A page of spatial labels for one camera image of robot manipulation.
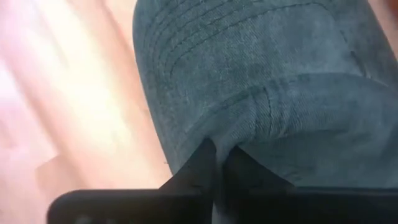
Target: black object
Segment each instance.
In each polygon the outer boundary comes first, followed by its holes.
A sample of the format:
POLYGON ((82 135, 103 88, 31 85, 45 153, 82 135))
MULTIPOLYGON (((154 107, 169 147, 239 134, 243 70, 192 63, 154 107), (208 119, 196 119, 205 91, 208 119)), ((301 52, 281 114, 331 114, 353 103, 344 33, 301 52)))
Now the black object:
MULTIPOLYGON (((159 190, 79 190, 51 205, 48 224, 211 223, 216 149, 205 140, 159 190)), ((237 223, 398 223, 398 190, 294 187, 240 148, 224 167, 237 223)))

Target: teal denim fabric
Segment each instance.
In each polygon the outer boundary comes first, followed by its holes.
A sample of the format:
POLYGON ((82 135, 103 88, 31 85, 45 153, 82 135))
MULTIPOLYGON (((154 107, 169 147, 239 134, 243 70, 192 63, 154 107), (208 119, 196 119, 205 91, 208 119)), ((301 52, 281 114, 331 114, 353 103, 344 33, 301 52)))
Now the teal denim fabric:
POLYGON ((173 173, 204 138, 300 186, 398 186, 398 66, 364 0, 138 0, 136 60, 173 173))

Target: wooden floor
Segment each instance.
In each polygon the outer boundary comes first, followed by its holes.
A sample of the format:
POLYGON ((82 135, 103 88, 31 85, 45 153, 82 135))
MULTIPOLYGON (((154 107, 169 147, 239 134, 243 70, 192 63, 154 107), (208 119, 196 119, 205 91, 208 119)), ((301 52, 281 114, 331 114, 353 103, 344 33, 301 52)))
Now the wooden floor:
MULTIPOLYGON (((371 2, 398 52, 392 13, 371 2)), ((135 64, 134 5, 0 0, 0 224, 44 223, 70 190, 170 177, 135 64)))

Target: stitching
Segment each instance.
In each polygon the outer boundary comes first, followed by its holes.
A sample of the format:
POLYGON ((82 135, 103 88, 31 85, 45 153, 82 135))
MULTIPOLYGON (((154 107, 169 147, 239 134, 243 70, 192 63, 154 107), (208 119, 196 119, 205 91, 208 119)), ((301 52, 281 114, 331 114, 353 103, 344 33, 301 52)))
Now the stitching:
MULTIPOLYGON (((180 5, 184 4, 186 1, 188 1, 188 0, 184 0, 184 1, 181 2, 181 3, 177 3, 177 5, 176 5, 175 7, 173 7, 173 8, 170 9, 171 12, 169 13, 169 15, 173 14, 173 13, 174 13, 174 10, 175 10, 176 8, 178 8, 180 5)), ((143 46, 145 46, 145 44, 146 44, 146 39, 148 38, 149 31, 150 31, 150 29, 152 28, 152 25, 155 24, 155 20, 157 19, 157 17, 159 16, 159 14, 160 14, 164 9, 166 9, 166 8, 170 5, 171 2, 172 2, 172 0, 169 0, 162 8, 160 8, 160 9, 156 12, 155 16, 152 18, 152 20, 151 20, 151 22, 150 22, 150 24, 149 24, 149 27, 148 27, 148 29, 146 30, 145 34, 144 34, 144 45, 143 45, 143 46)))
MULTIPOLYGON (((212 107, 212 109, 207 113, 207 114, 203 114, 202 116, 200 116, 197 121, 192 125, 192 127, 196 127, 195 129, 190 128, 190 131, 187 133, 188 136, 192 136, 196 133, 196 131, 198 131, 200 129, 200 127, 202 127, 204 125, 204 122, 202 122, 204 119, 208 119, 212 116, 214 116, 216 114, 217 111, 219 111, 220 109, 228 109, 231 106, 242 102, 243 100, 246 100, 249 96, 251 95, 257 95, 259 93, 261 93, 262 91, 264 91, 265 87, 263 85, 258 85, 258 86, 252 86, 249 87, 245 90, 240 91, 239 93, 230 96, 229 98, 225 99, 224 101, 222 101, 221 103, 219 103, 218 105, 212 107)), ((176 149, 180 149, 185 143, 186 141, 190 139, 190 138, 186 138, 184 141, 181 141, 177 144, 176 149)))
MULTIPOLYGON (((198 3, 194 4, 192 7, 188 8, 187 10, 183 11, 181 14, 177 15, 176 17, 174 17, 168 24, 166 24, 166 26, 161 30, 160 34, 156 37, 155 44, 154 44, 152 47, 150 46, 149 48, 151 49, 151 48, 156 47, 156 45, 157 45, 157 43, 159 42, 160 37, 162 36, 163 32, 164 32, 168 27, 170 27, 171 24, 172 24, 174 21, 176 21, 177 19, 181 18, 185 13, 187 13, 188 11, 191 11, 193 8, 202 5, 203 3, 204 3, 203 1, 199 1, 198 3)), ((163 20, 163 21, 158 25, 158 27, 160 27, 161 25, 163 25, 163 22, 164 22, 164 21, 165 21, 165 20, 163 20)))
MULTIPOLYGON (((162 56, 162 52, 165 50, 165 48, 166 48, 167 44, 170 42, 170 40, 171 40, 173 37, 175 37, 175 35, 176 35, 177 33, 179 33, 184 27, 186 27, 189 23, 191 23, 191 22, 193 22, 193 21, 195 21, 195 20, 197 20, 197 19, 203 17, 204 15, 208 14, 209 12, 214 11, 215 9, 217 9, 217 8, 219 8, 219 7, 223 7, 225 4, 227 4, 227 3, 229 3, 229 2, 232 2, 232 1, 233 1, 233 0, 227 0, 227 1, 223 2, 222 4, 219 4, 219 5, 215 6, 215 7, 212 8, 212 9, 209 9, 209 10, 205 11, 203 14, 200 14, 198 17, 189 20, 189 21, 186 22, 183 26, 179 27, 178 30, 176 30, 172 35, 170 35, 170 37, 166 40, 166 42, 165 42, 165 44, 164 44, 164 48, 161 49, 161 50, 159 51, 160 54, 159 54, 159 56, 158 56, 158 58, 157 58, 157 62, 160 60, 160 57, 162 56)), ((155 62, 154 59, 155 59, 155 57, 152 57, 152 64, 154 64, 154 62, 155 62)))
POLYGON ((186 50, 183 54, 181 54, 181 55, 174 61, 173 65, 172 65, 172 67, 171 67, 171 69, 170 69, 170 71, 169 71, 168 73, 170 73, 170 74, 173 73, 174 67, 176 66, 177 62, 178 62, 183 56, 185 56, 187 53, 191 52, 194 48, 198 47, 199 45, 205 43, 208 39, 210 39, 210 38, 212 38, 212 37, 214 37, 214 36, 217 36, 218 34, 220 34, 220 33, 224 32, 224 31, 228 30, 229 28, 238 26, 238 25, 240 25, 240 24, 243 23, 243 22, 246 22, 246 21, 248 21, 248 20, 250 20, 250 19, 253 19, 253 18, 255 18, 255 17, 263 16, 263 15, 269 13, 269 12, 275 12, 275 11, 284 10, 284 9, 288 9, 288 8, 292 8, 292 7, 304 7, 304 6, 309 6, 309 5, 312 5, 312 4, 319 4, 319 3, 310 2, 310 3, 305 3, 305 4, 294 4, 294 5, 291 5, 291 6, 278 7, 278 8, 275 8, 275 9, 266 10, 265 12, 256 14, 256 15, 254 15, 254 16, 247 17, 247 18, 245 18, 245 19, 243 19, 243 20, 240 20, 240 21, 238 21, 238 22, 235 22, 234 24, 230 24, 229 26, 225 27, 224 29, 221 29, 221 30, 219 30, 218 32, 215 32, 214 34, 211 34, 211 35, 208 36, 207 38, 203 39, 202 41, 196 43, 194 46, 192 46, 192 47, 190 47, 188 50, 186 50))
MULTIPOLYGON (((263 2, 263 0, 251 1, 250 3, 256 3, 256 2, 263 2)), ((242 5, 242 7, 240 7, 239 9, 235 9, 235 10, 233 10, 233 11, 227 13, 226 15, 224 15, 224 16, 222 16, 222 17, 220 17, 220 18, 217 18, 217 19, 211 21, 210 23, 207 23, 206 26, 210 26, 210 25, 214 24, 215 22, 218 22, 218 21, 224 19, 225 17, 230 16, 230 15, 234 14, 235 12, 238 12, 238 11, 244 9, 246 6, 248 6, 248 4, 244 4, 244 5, 242 5)), ((201 29, 197 29, 197 30, 196 30, 195 32, 193 32, 191 35, 189 35, 189 36, 185 37, 184 39, 182 39, 182 40, 181 40, 181 41, 180 41, 168 54, 167 54, 167 57, 166 57, 166 58, 169 58, 169 57, 170 57, 170 54, 172 54, 172 53, 174 52, 174 50, 175 50, 177 47, 179 47, 181 44, 183 44, 184 41, 186 41, 187 39, 189 39, 189 38, 192 37, 193 35, 199 33, 200 31, 201 31, 201 29)))
POLYGON ((172 0, 169 0, 163 7, 161 7, 156 13, 155 16, 150 20, 150 24, 148 29, 146 29, 145 34, 144 34, 144 46, 146 43, 146 39, 148 37, 148 32, 150 31, 150 29, 152 28, 152 26, 155 23, 156 18, 159 16, 160 12, 162 12, 167 6, 169 6, 169 4, 172 2, 172 0))
POLYGON ((274 118, 272 117, 272 111, 271 111, 272 106, 271 106, 271 100, 269 99, 269 92, 268 92, 267 88, 265 88, 265 87, 264 87, 264 91, 266 93, 266 97, 267 97, 267 101, 268 101, 268 110, 269 110, 268 117, 271 118, 271 121, 268 126, 268 136, 271 136, 271 131, 272 131, 271 128, 273 126, 272 121, 274 120, 274 118))

